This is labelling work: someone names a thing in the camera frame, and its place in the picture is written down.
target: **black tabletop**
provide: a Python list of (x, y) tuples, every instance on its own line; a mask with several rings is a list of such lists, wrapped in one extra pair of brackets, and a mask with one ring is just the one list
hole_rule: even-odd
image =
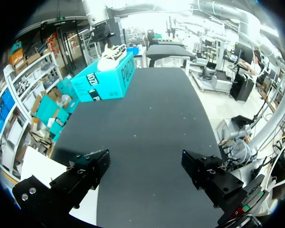
[[(66, 149), (73, 152), (62, 152)], [(137, 69), (124, 98), (80, 103), (52, 159), (109, 149), (97, 225), (104, 228), (215, 227), (223, 214), (181, 165), (183, 149), (219, 156), (205, 110), (180, 68)]]
[(180, 42), (175, 41), (157, 41), (157, 45), (177, 45), (183, 47), (184, 45)]
[(188, 52), (183, 47), (177, 45), (151, 45), (146, 52), (146, 56), (152, 60), (157, 60), (169, 56), (188, 56), (194, 60), (196, 55)]

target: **glass door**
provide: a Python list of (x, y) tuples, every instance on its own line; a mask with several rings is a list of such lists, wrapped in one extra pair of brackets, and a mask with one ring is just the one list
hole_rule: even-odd
[(71, 76), (76, 76), (87, 66), (78, 38), (76, 21), (67, 21), (56, 27), (56, 32), (64, 65)]

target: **computer monitor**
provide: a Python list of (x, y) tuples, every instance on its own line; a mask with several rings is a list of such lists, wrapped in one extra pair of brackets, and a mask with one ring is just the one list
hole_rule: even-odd
[(237, 56), (237, 62), (239, 61), (240, 58), (249, 64), (252, 62), (253, 58), (252, 49), (243, 44), (236, 43), (236, 48), (234, 49), (234, 55)]
[(206, 45), (206, 46), (211, 46), (211, 44), (212, 44), (212, 43), (211, 43), (209, 40), (205, 40), (205, 45)]
[(276, 76), (276, 72), (274, 70), (270, 71), (269, 78), (271, 78), (272, 80), (275, 80), (275, 82), (277, 82), (278, 76)]

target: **white shoe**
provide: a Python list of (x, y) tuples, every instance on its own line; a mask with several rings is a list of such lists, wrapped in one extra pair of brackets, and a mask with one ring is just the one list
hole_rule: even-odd
[(125, 44), (113, 46), (112, 48), (108, 48), (108, 44), (105, 44), (104, 48), (104, 52), (97, 64), (98, 71), (115, 69), (127, 55), (127, 46)]

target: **screw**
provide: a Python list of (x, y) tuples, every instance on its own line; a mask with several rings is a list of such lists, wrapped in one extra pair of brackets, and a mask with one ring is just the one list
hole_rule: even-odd
[(26, 193), (23, 193), (22, 196), (21, 196), (21, 199), (22, 199), (23, 201), (27, 201), (28, 198), (29, 198), (29, 196), (28, 196)]
[(36, 193), (36, 188), (30, 188), (29, 189), (29, 193), (32, 194), (32, 195), (35, 194)]

